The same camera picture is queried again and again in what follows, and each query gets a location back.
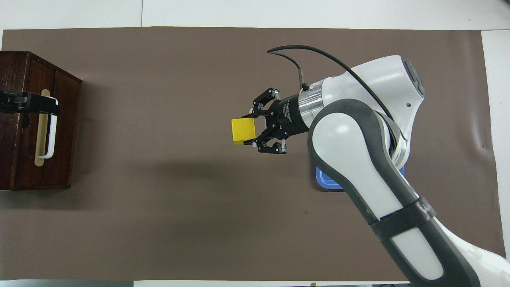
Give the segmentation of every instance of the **wooden cabinet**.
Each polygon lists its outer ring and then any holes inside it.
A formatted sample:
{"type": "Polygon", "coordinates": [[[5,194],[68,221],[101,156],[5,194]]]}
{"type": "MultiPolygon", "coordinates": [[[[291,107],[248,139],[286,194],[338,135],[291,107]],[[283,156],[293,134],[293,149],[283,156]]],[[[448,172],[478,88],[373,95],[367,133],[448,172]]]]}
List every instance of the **wooden cabinet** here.
{"type": "Polygon", "coordinates": [[[39,115],[0,112],[1,190],[70,187],[80,85],[80,79],[30,52],[0,52],[0,89],[37,94],[47,89],[60,106],[55,152],[42,166],[34,163],[39,115]]]}

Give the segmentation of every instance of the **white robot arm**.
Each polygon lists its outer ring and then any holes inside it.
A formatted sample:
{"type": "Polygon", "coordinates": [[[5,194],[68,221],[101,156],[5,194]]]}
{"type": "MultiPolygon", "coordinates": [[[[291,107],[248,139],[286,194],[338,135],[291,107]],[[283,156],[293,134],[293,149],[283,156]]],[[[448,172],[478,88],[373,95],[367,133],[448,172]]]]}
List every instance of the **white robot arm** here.
{"type": "Polygon", "coordinates": [[[313,163],[344,188],[413,286],[510,286],[509,262],[446,229],[398,171],[409,156],[413,121],[424,99],[415,68],[403,57],[388,56],[352,71],[371,90],[352,73],[303,85],[283,100],[268,89],[245,116],[266,116],[268,128],[244,143],[282,154],[286,138],[308,131],[313,163]],[[271,99],[271,107],[262,110],[271,99]],[[282,142],[269,147],[272,138],[282,142]]]}

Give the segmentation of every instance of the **yellow cube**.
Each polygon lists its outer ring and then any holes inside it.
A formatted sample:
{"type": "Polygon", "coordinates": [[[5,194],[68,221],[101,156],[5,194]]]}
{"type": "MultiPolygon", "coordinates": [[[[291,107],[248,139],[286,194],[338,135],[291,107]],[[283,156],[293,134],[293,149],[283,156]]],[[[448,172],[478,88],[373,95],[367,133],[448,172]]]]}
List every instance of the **yellow cube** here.
{"type": "Polygon", "coordinates": [[[242,145],[245,140],[254,138],[256,138],[255,121],[252,117],[232,120],[232,139],[235,145],[242,145]]]}

